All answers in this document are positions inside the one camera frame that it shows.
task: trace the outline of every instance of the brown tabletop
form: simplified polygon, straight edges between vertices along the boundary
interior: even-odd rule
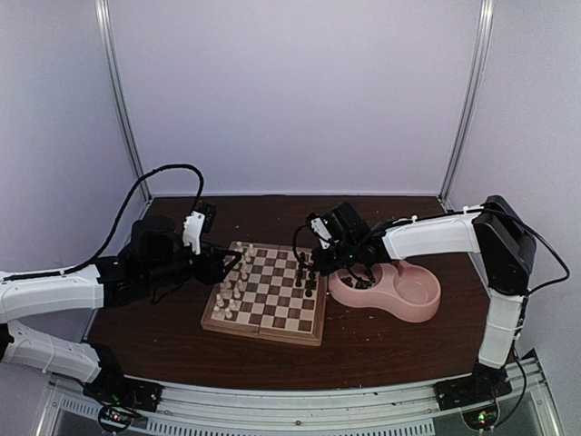
[[[370,225],[391,217],[441,213],[433,197],[215,197],[211,242],[290,244],[311,213],[349,199]],[[181,227],[191,198],[158,198],[150,213]],[[300,246],[313,247],[305,233]],[[210,289],[187,283],[159,305],[148,301],[100,310],[90,342],[110,346],[129,375],[164,382],[261,390],[315,390],[419,382],[470,372],[482,342],[488,297],[466,254],[409,259],[442,288],[428,322],[403,322],[377,309],[351,309],[328,297],[320,347],[206,332],[200,325]]]

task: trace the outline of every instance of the white robotic arm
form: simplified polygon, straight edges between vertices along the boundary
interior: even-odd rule
[[[89,394],[101,401],[123,398],[127,391],[135,395],[143,391],[148,397],[144,404],[154,409],[151,392],[161,387],[145,382],[135,385],[126,379],[107,347],[64,341],[28,328],[18,319],[70,309],[118,307],[190,279],[222,282],[241,256],[202,241],[202,233],[212,225],[209,217],[215,214],[211,206],[204,211],[186,218],[181,238],[169,218],[148,216],[137,221],[132,240],[118,256],[97,258],[82,269],[0,272],[0,362],[72,377],[86,383]],[[234,260],[225,264],[226,256]]]
[[[320,239],[313,265],[323,275],[362,263],[389,263],[411,256],[438,253],[481,253],[487,269],[490,306],[484,339],[474,373],[465,382],[440,385],[442,409],[490,398],[492,390],[509,390],[504,371],[522,327],[528,278],[536,250],[533,236],[517,224],[517,214],[499,196],[479,206],[439,217],[400,219],[370,229],[353,207],[344,203],[322,216],[311,215],[307,226]]]

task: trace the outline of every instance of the black mounting bracket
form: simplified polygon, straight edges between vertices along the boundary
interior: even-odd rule
[[[472,374],[439,381],[434,385],[434,390],[439,409],[447,411],[508,395],[512,392],[512,386],[504,368],[497,370],[476,363]]]

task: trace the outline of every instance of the pink bowl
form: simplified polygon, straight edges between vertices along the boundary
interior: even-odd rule
[[[440,285],[426,268],[404,261],[374,265],[376,283],[368,289],[355,289],[341,279],[350,277],[345,270],[329,277],[329,291],[335,300],[349,307],[375,307],[406,322],[424,322],[439,307]],[[362,266],[353,268],[363,275]]]

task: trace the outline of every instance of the chessboard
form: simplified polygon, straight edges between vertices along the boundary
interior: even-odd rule
[[[242,253],[223,283],[212,288],[202,328],[268,341],[319,346],[327,278],[305,271],[292,248],[236,242]],[[309,249],[298,249],[305,262]]]

